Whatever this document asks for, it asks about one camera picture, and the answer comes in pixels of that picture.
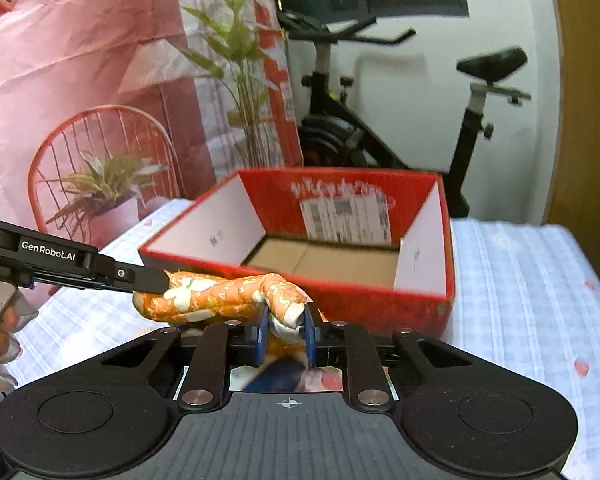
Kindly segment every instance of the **folded orange cloth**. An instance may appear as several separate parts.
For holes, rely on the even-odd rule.
[[[170,288],[163,295],[134,292],[133,304],[142,316],[167,323],[197,322],[216,315],[249,317],[256,303],[266,301],[283,326],[296,328],[309,301],[299,287],[273,272],[236,280],[187,271],[167,274]]]

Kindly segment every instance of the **exercise bike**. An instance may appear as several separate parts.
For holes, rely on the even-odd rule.
[[[356,21],[339,32],[330,30],[317,20],[285,10],[279,10],[278,20],[289,40],[311,41],[316,49],[313,74],[302,77],[302,86],[311,89],[309,114],[298,127],[298,134],[306,166],[343,166],[354,168],[387,168],[413,170],[391,150],[371,127],[347,107],[351,77],[340,78],[342,92],[334,96],[329,90],[331,47],[341,41],[371,43],[385,46],[401,44],[416,35],[410,28],[397,38],[388,40],[360,36],[358,33],[376,23],[369,16]],[[464,112],[462,127],[456,143],[449,171],[442,173],[446,202],[451,218],[465,218],[469,206],[462,196],[462,184],[471,163],[478,135],[490,140],[494,125],[483,126],[484,105],[488,94],[506,96],[509,103],[520,106],[531,95],[516,88],[496,86],[527,62],[520,47],[507,48],[492,54],[471,57],[458,62],[458,72],[475,77],[481,82],[470,85],[471,97]]]

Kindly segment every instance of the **red box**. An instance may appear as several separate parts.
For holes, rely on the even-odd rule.
[[[240,170],[139,253],[146,265],[225,278],[275,270],[327,319],[384,335],[410,327],[440,338],[455,294],[448,212],[433,173]]]

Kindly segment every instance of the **gray ribbed plate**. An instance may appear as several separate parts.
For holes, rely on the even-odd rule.
[[[14,480],[36,477],[17,473]],[[421,459],[384,415],[335,394],[233,394],[184,416],[168,443],[116,480],[452,480]]]

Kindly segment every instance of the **exercise bike handlebar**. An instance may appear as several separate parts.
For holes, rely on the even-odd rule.
[[[339,41],[354,41],[357,43],[373,43],[381,45],[396,45],[408,40],[411,36],[415,36],[416,31],[410,28],[393,39],[373,38],[371,36],[356,36],[361,30],[375,25],[378,20],[375,16],[367,16],[363,20],[358,20],[343,28],[338,32],[330,32],[328,30],[290,30],[288,37],[295,41],[313,41],[314,43],[338,43]]]

